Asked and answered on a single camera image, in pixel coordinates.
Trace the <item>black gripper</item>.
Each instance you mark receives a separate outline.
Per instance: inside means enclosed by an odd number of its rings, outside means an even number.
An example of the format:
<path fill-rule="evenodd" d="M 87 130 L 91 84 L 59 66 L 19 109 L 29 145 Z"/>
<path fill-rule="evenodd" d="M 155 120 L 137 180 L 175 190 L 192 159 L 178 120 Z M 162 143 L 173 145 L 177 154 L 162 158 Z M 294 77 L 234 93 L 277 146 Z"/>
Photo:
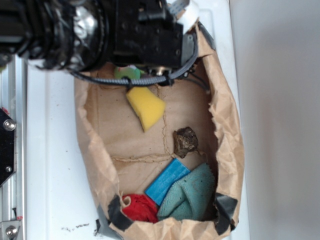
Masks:
<path fill-rule="evenodd" d="M 165 0 L 117 0 L 111 62 L 149 71 L 173 71 L 195 53 L 191 34 L 184 32 Z"/>

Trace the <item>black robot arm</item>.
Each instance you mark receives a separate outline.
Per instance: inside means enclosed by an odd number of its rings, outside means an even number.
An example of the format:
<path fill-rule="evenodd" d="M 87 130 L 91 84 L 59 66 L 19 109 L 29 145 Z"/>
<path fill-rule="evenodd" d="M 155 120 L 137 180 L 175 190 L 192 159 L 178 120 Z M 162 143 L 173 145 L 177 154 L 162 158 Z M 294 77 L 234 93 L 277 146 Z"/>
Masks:
<path fill-rule="evenodd" d="M 106 63 L 173 71 L 196 39 L 164 0 L 3 0 L 0 64 L 13 56 L 41 70 L 91 72 Z"/>

